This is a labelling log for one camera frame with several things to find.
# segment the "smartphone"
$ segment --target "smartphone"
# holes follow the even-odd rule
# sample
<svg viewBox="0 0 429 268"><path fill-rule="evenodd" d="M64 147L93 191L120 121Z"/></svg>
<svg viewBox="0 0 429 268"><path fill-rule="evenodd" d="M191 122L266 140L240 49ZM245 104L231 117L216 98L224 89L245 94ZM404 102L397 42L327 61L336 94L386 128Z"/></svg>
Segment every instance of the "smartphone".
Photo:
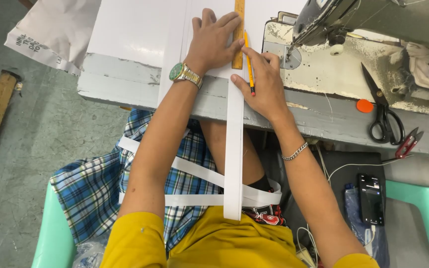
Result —
<svg viewBox="0 0 429 268"><path fill-rule="evenodd" d="M360 214L366 224L384 225L384 212L380 181L367 174L358 175Z"/></svg>

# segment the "hand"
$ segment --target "hand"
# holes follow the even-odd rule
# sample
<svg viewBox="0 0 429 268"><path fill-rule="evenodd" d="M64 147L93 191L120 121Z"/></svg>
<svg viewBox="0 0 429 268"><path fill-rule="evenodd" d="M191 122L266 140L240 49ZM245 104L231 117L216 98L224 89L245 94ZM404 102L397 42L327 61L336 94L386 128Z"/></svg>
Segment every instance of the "hand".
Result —
<svg viewBox="0 0 429 268"><path fill-rule="evenodd" d="M291 120L292 113L286 105L279 70L279 57L268 52L259 54L247 47L243 47L241 51L251 59L256 96L251 95L249 84L240 76L232 75L231 81L241 90L247 104L273 125L280 120Z"/></svg>
<svg viewBox="0 0 429 268"><path fill-rule="evenodd" d="M235 53L244 45L244 39L226 47L229 35L242 21L239 14L230 12L216 21L211 9L203 9L203 20L193 18L193 40L184 63L197 75L220 68L233 60Z"/></svg>

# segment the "wristwatch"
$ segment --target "wristwatch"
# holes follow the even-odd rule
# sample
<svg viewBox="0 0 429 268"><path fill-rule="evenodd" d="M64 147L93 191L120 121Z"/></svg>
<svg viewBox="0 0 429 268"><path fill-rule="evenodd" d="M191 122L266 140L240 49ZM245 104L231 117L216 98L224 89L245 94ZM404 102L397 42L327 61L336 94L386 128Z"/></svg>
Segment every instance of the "wristwatch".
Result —
<svg viewBox="0 0 429 268"><path fill-rule="evenodd" d="M188 68L188 66L184 63L177 63L170 71L169 78L173 82L179 82L188 79L198 87L198 90L200 90L201 85L203 84L203 79L199 75L192 72L190 68Z"/></svg>

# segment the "orange bobbin cap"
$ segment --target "orange bobbin cap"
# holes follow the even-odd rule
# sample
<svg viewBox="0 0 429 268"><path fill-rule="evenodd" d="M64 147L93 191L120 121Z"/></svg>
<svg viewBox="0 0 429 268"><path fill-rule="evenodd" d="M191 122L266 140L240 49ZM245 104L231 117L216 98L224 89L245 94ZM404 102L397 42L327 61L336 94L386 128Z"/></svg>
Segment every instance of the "orange bobbin cap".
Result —
<svg viewBox="0 0 429 268"><path fill-rule="evenodd" d="M362 113L370 113L373 110L373 104L366 99L357 101L357 110Z"/></svg>

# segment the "plaid fabric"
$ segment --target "plaid fabric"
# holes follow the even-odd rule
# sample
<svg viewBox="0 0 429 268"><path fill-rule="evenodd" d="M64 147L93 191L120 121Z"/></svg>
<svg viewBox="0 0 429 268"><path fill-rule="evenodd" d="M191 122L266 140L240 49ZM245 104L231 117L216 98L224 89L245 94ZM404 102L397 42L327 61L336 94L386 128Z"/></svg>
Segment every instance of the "plaid fabric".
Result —
<svg viewBox="0 0 429 268"><path fill-rule="evenodd" d="M153 113L133 109L123 136L142 139ZM201 133L190 131L182 139L177 156L211 170L215 164ZM76 160L50 179L71 229L80 244L103 234L116 220L119 192L125 192L134 154L118 146L101 157ZM217 194L219 187L172 168L165 183L166 194ZM165 207L164 240L172 249L190 230L207 206Z"/></svg>

